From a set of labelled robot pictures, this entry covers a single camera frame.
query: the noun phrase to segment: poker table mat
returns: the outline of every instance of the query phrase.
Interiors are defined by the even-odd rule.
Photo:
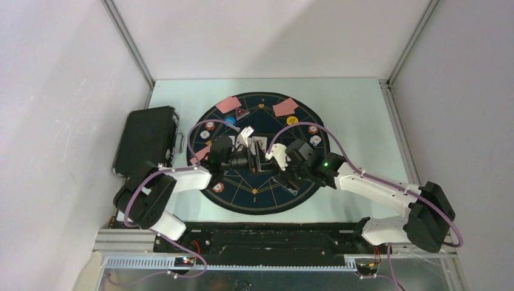
[[[235,97],[241,103],[240,108],[249,111],[247,116],[236,121],[235,126],[241,129],[252,126],[255,130],[252,136],[265,138],[266,148],[269,147],[274,135],[288,125],[287,119],[291,116],[296,117],[298,121],[323,125],[321,118],[298,100],[295,100],[298,108],[295,109],[294,114],[275,117],[273,105],[277,105],[289,98],[286,95],[269,92],[251,92],[242,93]],[[235,115],[235,110],[223,114],[216,106],[213,106],[199,119],[199,122],[207,119],[225,120],[227,117],[236,118]],[[217,122],[215,123],[215,128],[209,130],[209,137],[204,139],[201,137],[201,133],[206,130],[206,126],[202,125],[192,133],[190,142],[195,152],[212,144],[212,141],[218,136],[237,136],[235,130]],[[309,126],[296,126],[280,135],[276,142],[285,146],[288,146],[296,139],[310,142],[311,137],[314,135],[318,135],[321,138],[321,142],[313,146],[314,149],[320,155],[326,155],[330,151],[328,136],[322,130],[318,130],[314,134],[309,133]],[[186,156],[187,163],[191,165],[192,154],[188,151]],[[250,215],[264,215],[283,212],[298,206],[319,189],[319,186],[308,181],[298,190],[295,196],[272,179],[274,174],[274,172],[252,173],[250,169],[229,170],[221,181],[223,184],[222,191],[215,192],[214,189],[207,188],[201,192],[215,204],[225,209]]]

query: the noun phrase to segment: blue poker chip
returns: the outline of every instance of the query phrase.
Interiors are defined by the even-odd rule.
[[[236,124],[236,119],[234,117],[232,117],[232,116],[229,116],[229,117],[225,118],[225,121],[227,121],[231,125],[235,125]]]

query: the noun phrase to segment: black circular mat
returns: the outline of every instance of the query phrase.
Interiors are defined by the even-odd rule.
[[[287,126],[287,120],[294,116],[297,121],[314,122],[323,125],[319,116],[305,104],[295,100],[298,108],[292,115],[275,117],[273,105],[285,101],[289,97],[278,93],[251,92],[236,95],[241,102],[241,108],[248,110],[249,114],[236,122],[235,126],[243,129],[247,126],[254,128],[253,137],[266,139],[266,148],[269,147],[273,136],[282,128]],[[221,113],[216,106],[205,113],[199,121],[206,119],[236,118],[236,110]],[[220,135],[237,136],[237,133],[224,124],[216,123],[215,128],[208,130],[207,135],[205,126],[198,127],[191,136],[191,143],[195,152],[202,150],[212,143]],[[310,133],[308,126],[297,126],[284,132],[277,142],[288,146],[296,139],[303,139],[310,142],[313,136],[321,138],[321,142],[313,146],[321,155],[326,155],[330,151],[329,140],[322,130],[317,133]],[[191,165],[192,155],[187,152],[187,162]],[[262,215],[283,212],[291,209],[311,197],[319,186],[312,182],[307,182],[296,195],[292,194],[272,179],[272,173],[252,173],[250,169],[229,170],[222,180],[222,190],[218,186],[216,191],[211,188],[202,190],[202,193],[217,205],[234,212]]]

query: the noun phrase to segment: white wall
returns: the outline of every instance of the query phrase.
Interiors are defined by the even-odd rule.
[[[428,1],[116,4],[156,79],[388,78]]]
[[[514,286],[513,15],[512,0],[441,1],[393,90],[422,177],[455,209],[471,290]]]
[[[101,1],[1,1],[0,290],[70,290],[147,87]]]

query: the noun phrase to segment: black case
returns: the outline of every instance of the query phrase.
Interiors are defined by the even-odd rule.
[[[171,167],[173,155],[183,151],[184,135],[178,130],[179,115],[170,106],[133,111],[128,115],[118,145],[113,171],[129,177],[143,162]],[[179,150],[175,143],[181,135]]]

